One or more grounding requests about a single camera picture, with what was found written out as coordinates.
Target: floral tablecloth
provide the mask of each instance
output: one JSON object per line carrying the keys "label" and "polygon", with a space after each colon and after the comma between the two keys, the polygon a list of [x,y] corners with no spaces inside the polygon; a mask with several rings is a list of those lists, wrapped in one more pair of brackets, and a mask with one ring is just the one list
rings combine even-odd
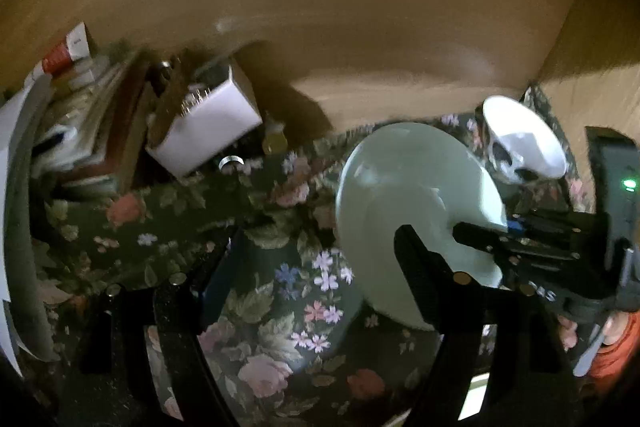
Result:
{"label": "floral tablecloth", "polygon": [[[561,139],[564,179],[533,188],[498,185],[508,210],[531,205],[585,210],[575,162],[548,101],[530,87],[523,102]],[[484,161],[479,115],[426,120]],[[245,257],[223,314],[199,336],[207,363],[241,425],[380,425],[411,407],[438,346],[437,331],[405,328],[377,314],[335,235],[342,166],[379,125],[316,140],[286,155],[226,166],[98,204],[32,205],[40,291],[60,359],[20,361],[36,397],[55,410],[65,369],[89,304],[109,284],[156,285],[211,252],[236,220]],[[164,370],[155,327],[148,355],[164,409],[180,412]],[[493,349],[487,328],[482,355]]]}

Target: stack of papers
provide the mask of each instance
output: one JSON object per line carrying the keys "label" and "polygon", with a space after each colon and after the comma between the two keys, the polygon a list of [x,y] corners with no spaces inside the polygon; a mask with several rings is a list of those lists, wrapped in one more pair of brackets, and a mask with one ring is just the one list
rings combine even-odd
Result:
{"label": "stack of papers", "polygon": [[29,228],[31,149],[50,80],[41,76],[0,107],[0,348],[18,373],[18,346],[41,360],[55,358]]}
{"label": "stack of papers", "polygon": [[131,188],[146,136],[146,118],[158,102],[153,87],[144,82],[140,70],[134,68],[132,73],[113,101],[108,130],[104,135],[102,130],[98,131],[94,154],[71,172],[60,174],[58,181],[65,199],[114,196]]}
{"label": "stack of papers", "polygon": [[79,165],[97,164],[104,160],[105,137],[113,120],[111,102],[136,57],[136,53],[130,52],[95,82],[47,109],[38,143],[58,139],[56,145],[34,158],[34,178],[46,172],[70,171]]}

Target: white box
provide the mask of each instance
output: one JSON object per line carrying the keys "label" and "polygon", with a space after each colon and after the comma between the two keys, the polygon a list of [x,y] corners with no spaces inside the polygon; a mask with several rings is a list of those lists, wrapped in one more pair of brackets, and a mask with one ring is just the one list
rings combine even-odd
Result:
{"label": "white box", "polygon": [[177,116],[164,141],[146,151],[180,178],[262,123],[254,90],[235,60],[227,79],[185,116]]}

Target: beige wall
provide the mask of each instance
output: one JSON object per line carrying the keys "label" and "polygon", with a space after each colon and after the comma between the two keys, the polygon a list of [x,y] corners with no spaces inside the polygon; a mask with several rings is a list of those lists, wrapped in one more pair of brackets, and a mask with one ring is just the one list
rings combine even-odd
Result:
{"label": "beige wall", "polygon": [[76,21],[98,43],[245,46],[258,103],[293,141],[519,94],[574,0],[0,0],[0,84]]}
{"label": "beige wall", "polygon": [[584,126],[640,143],[640,0],[576,0],[539,78],[593,195]]}

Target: orange label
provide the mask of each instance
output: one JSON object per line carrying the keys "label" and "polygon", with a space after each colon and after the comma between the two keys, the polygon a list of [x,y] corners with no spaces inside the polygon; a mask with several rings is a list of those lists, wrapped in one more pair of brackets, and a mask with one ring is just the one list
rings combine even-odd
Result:
{"label": "orange label", "polygon": [[69,50],[66,48],[66,41],[62,41],[42,59],[42,70],[45,73],[55,75],[66,70],[73,63]]}

